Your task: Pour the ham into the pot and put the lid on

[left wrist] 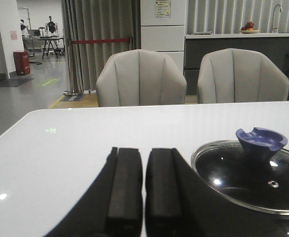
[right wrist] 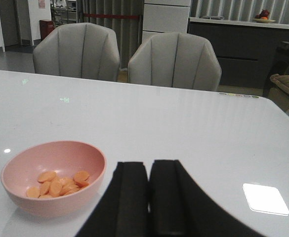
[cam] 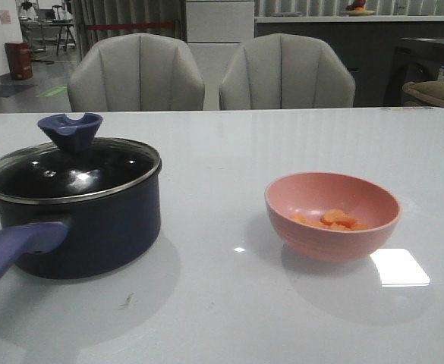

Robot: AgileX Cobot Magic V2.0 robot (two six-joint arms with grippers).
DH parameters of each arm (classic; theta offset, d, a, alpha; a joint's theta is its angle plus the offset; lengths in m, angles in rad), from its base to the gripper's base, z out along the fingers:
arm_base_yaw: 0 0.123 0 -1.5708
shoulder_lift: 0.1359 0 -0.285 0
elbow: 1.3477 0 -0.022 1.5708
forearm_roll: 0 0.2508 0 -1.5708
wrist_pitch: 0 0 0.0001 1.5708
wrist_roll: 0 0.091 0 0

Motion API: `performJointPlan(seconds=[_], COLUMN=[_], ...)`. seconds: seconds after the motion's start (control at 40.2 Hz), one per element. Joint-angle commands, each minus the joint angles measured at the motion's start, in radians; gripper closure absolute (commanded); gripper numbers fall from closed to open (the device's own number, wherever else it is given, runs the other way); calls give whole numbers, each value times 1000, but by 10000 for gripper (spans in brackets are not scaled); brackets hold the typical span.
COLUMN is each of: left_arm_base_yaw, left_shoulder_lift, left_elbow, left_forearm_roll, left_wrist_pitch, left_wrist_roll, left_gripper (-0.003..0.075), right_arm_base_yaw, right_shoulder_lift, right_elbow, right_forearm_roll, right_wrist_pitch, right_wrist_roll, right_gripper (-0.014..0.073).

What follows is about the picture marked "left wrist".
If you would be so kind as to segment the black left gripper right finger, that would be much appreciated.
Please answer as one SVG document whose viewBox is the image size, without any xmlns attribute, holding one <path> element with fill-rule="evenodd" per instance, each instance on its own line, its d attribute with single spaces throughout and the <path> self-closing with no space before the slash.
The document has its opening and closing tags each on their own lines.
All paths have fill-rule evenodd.
<svg viewBox="0 0 289 237">
<path fill-rule="evenodd" d="M 177 149 L 152 149 L 146 170 L 149 237 L 289 237 L 289 217 L 236 205 L 205 184 Z"/>
</svg>

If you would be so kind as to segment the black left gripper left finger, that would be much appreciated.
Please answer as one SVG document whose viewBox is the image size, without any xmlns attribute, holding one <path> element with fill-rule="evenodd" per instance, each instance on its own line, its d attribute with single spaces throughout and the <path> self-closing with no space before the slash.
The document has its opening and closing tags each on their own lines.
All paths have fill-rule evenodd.
<svg viewBox="0 0 289 237">
<path fill-rule="evenodd" d="M 47 236 L 140 236 L 142 181 L 139 151 L 113 147 L 93 183 Z"/>
</svg>

